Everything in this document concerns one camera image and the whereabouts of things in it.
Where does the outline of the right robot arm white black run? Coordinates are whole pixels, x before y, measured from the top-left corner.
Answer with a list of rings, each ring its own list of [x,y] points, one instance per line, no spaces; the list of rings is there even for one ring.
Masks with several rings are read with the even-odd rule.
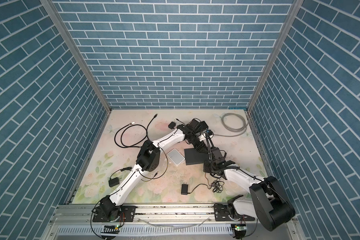
[[[296,215],[284,188],[275,177],[257,177],[241,169],[235,162],[226,161],[217,147],[208,150],[208,155],[204,172],[233,182],[251,195],[250,201],[238,195],[223,205],[230,219],[239,221],[243,216],[249,216],[259,220],[271,232]]]

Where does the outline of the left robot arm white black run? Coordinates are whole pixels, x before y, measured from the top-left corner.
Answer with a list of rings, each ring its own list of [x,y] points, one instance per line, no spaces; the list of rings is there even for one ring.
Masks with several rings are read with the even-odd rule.
[[[182,141],[187,141],[194,146],[194,150],[205,153],[207,151],[204,140],[208,125],[197,120],[184,125],[180,124],[166,136],[151,141],[145,140],[137,155],[136,164],[130,168],[120,185],[111,194],[103,197],[93,208],[93,222],[124,222],[125,211],[122,209],[126,198],[142,179],[154,180],[144,175],[154,171],[160,163],[161,153]]]

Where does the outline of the dark grey network switch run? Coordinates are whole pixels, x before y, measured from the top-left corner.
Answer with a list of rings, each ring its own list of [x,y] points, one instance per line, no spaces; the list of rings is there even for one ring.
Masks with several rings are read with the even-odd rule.
[[[186,165],[204,164],[209,160],[207,153],[199,153],[195,149],[184,149]]]

